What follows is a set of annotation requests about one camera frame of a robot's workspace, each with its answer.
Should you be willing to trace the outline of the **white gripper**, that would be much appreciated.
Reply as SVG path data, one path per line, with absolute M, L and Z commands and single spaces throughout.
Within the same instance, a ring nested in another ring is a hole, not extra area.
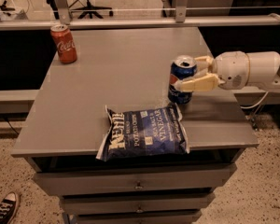
M 210 56 L 196 57 L 199 72 L 212 70 L 215 74 L 206 73 L 203 77 L 191 77 L 178 80 L 174 87 L 181 92 L 211 91 L 218 86 L 224 90 L 240 90 L 248 81 L 249 59 L 241 51 L 224 52 L 215 60 Z

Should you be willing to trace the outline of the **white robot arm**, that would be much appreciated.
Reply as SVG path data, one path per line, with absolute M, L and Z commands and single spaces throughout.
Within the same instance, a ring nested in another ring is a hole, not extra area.
M 197 73 L 173 83 L 178 91 L 240 90 L 257 87 L 280 93 L 280 53 L 228 51 L 195 58 Z

